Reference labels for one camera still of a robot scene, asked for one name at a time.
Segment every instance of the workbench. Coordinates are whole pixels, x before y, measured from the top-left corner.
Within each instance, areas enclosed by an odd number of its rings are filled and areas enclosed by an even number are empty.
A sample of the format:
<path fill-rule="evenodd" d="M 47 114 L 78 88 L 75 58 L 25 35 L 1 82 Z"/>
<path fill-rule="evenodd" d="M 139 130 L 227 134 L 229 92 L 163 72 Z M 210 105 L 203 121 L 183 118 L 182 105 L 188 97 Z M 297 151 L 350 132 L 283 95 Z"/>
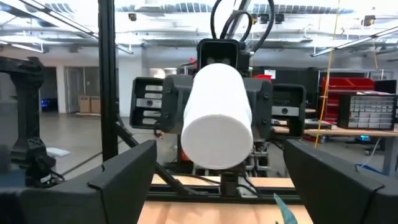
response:
<path fill-rule="evenodd" d="M 289 129 L 283 127 L 274 127 L 278 133 L 287 133 Z M 383 162 L 383 174 L 389 177 L 396 176 L 397 170 L 397 158 L 398 158 L 398 129 L 393 131 L 371 131 L 371 130 L 360 130 L 360 129 L 343 129 L 335 125 L 331 129 L 306 129 L 305 134 L 317 134 L 325 136 L 371 136 L 380 137 L 385 140 L 384 150 L 384 162 Z"/>
<path fill-rule="evenodd" d="M 178 177 L 185 185 L 214 185 L 193 177 Z M 220 181 L 220 177 L 206 177 Z M 291 187 L 289 178 L 252 177 L 258 187 Z M 157 175 L 153 184 L 165 184 Z M 312 224 L 311 218 L 303 205 L 288 205 L 299 224 Z M 178 203 L 146 202 L 142 209 L 139 224 L 283 224 L 282 215 L 277 205 L 239 205 L 222 203 Z"/>

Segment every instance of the white cylinder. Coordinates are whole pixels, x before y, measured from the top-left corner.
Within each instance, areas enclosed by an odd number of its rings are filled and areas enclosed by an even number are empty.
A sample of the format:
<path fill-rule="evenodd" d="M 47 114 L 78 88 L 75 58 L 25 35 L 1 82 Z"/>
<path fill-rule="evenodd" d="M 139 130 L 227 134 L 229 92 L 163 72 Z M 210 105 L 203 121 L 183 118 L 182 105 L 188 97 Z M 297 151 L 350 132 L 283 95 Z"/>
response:
<path fill-rule="evenodd" d="M 235 68 L 214 63 L 193 80 L 184 111 L 181 145 L 187 157 L 206 169 L 227 169 L 253 148 L 251 109 Z"/>

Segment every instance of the black vertical pole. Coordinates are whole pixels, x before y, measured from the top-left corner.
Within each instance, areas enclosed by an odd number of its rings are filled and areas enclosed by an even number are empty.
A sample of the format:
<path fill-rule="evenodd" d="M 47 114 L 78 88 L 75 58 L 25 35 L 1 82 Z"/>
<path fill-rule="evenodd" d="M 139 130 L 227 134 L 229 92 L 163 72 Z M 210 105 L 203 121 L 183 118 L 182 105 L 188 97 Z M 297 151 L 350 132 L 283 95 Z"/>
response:
<path fill-rule="evenodd" d="M 98 0 L 99 83 L 103 161 L 117 156 L 114 0 Z"/>

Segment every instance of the cardboard box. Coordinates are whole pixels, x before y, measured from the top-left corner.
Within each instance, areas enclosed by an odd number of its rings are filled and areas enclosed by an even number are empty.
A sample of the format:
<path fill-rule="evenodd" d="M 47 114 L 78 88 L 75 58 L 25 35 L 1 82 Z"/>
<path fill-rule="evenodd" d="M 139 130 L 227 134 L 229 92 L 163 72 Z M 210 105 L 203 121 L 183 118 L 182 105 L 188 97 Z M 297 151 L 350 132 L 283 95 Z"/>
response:
<path fill-rule="evenodd" d="M 89 96 L 80 96 L 79 97 L 79 112 L 81 113 L 90 113 L 91 112 L 91 101 Z"/>
<path fill-rule="evenodd" d="M 101 98 L 99 96 L 91 97 L 91 113 L 101 114 Z"/>

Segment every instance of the ceiling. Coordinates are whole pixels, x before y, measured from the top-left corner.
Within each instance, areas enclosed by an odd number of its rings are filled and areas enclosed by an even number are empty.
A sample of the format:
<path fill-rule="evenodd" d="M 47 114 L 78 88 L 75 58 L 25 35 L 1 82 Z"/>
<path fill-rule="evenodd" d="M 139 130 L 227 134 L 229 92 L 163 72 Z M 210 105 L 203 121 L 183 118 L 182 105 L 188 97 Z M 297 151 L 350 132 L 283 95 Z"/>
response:
<path fill-rule="evenodd" d="M 80 47 L 98 43 L 97 0 L 24 1 L 0 0 L 0 45 L 39 52 L 64 45 L 78 52 Z M 218 34 L 241 1 L 252 14 L 269 13 L 265 0 L 237 0 L 235 6 L 233 1 L 224 0 L 215 17 Z M 393 7 L 384 3 L 387 0 L 340 0 L 339 6 L 337 0 L 306 0 L 300 1 L 300 5 L 294 4 L 294 0 L 274 1 L 275 12 L 284 15 L 284 22 L 274 26 L 262 45 L 268 49 L 302 49 L 314 53 L 398 26 L 398 9 L 390 9 Z M 127 51 L 132 46 L 194 47 L 211 36 L 213 4 L 214 0 L 115 0 L 116 42 Z M 136 16 L 134 21 L 129 17 L 132 13 Z M 362 25 L 366 15 L 375 16 L 373 25 Z M 234 38 L 242 36 L 247 23 L 247 18 L 241 19 Z M 260 22 L 253 25 L 246 41 L 249 47 L 257 42 L 266 25 Z M 397 41 L 398 35 L 391 32 L 342 50 L 353 54 L 376 51 L 386 56 L 396 52 Z"/>

